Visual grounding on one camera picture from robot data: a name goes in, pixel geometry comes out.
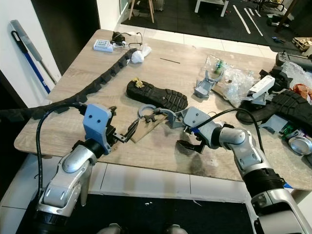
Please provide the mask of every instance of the wooden table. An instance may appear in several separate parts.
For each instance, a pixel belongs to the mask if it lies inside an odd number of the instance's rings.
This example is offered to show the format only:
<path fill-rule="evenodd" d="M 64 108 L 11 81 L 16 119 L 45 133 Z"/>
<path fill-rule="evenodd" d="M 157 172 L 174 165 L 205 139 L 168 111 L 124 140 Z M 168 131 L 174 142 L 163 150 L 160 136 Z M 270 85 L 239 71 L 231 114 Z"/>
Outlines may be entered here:
<path fill-rule="evenodd" d="M 109 69 L 126 51 L 110 53 L 93 51 L 96 39 L 108 39 L 111 31 L 98 30 L 65 72 L 62 79 L 48 96 L 53 102 L 70 97 L 83 89 L 93 79 Z M 159 88 L 169 88 L 182 92 L 188 97 L 189 106 L 195 106 L 208 112 L 220 112 L 232 106 L 220 96 L 211 92 L 208 100 L 200 100 L 193 95 L 194 86 L 200 68 L 206 56 L 213 54 L 237 68 L 250 69 L 255 75 L 261 69 L 269 71 L 274 60 L 212 49 L 196 48 L 183 44 L 144 38 L 152 52 L 143 64 L 131 64 L 123 68 L 101 90 L 88 96 L 87 103 L 104 106 L 117 106 L 117 116 L 112 125 L 119 133 L 125 133 L 128 126 L 137 118 L 137 110 L 142 105 L 126 96 L 126 86 L 134 77 L 154 84 Z M 64 156 L 71 151 L 77 140 L 84 140 L 83 116 L 76 109 L 56 114 L 52 113 L 41 129 L 41 150 L 45 155 Z M 228 113 L 223 120 L 236 127 L 251 131 L 256 138 L 253 125 L 242 125 L 234 113 Z M 15 140 L 15 147 L 24 152 L 35 153 L 35 134 L 38 120 L 29 120 Z M 260 129 L 266 156 L 277 173 L 294 188 L 312 190 L 311 166 L 302 157 L 296 156 L 282 140 Z M 179 139 L 198 143 L 194 136 L 188 136 L 182 128 L 170 129 L 164 122 L 159 124 L 141 141 L 134 144 L 129 141 L 114 145 L 114 150 L 99 161 L 134 167 L 150 168 L 198 176 L 238 180 L 241 177 L 233 160 L 233 153 L 222 148 L 205 148 L 203 154 L 181 148 L 176 144 Z"/>

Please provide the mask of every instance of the white table leg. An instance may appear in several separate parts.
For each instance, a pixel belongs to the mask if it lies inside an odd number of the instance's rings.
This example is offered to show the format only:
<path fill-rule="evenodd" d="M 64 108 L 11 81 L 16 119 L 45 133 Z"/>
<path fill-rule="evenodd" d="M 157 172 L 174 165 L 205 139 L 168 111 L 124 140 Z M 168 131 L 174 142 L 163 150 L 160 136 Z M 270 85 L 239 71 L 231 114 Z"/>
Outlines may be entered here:
<path fill-rule="evenodd" d="M 197 0 L 196 7 L 195 7 L 195 13 L 198 13 L 199 5 L 200 5 L 200 0 Z"/>
<path fill-rule="evenodd" d="M 221 12 L 221 17 L 224 17 L 224 14 L 225 14 L 226 8 L 228 7 L 228 4 L 229 4 L 229 0 L 225 0 L 224 6 L 223 6 L 223 9 Z"/>

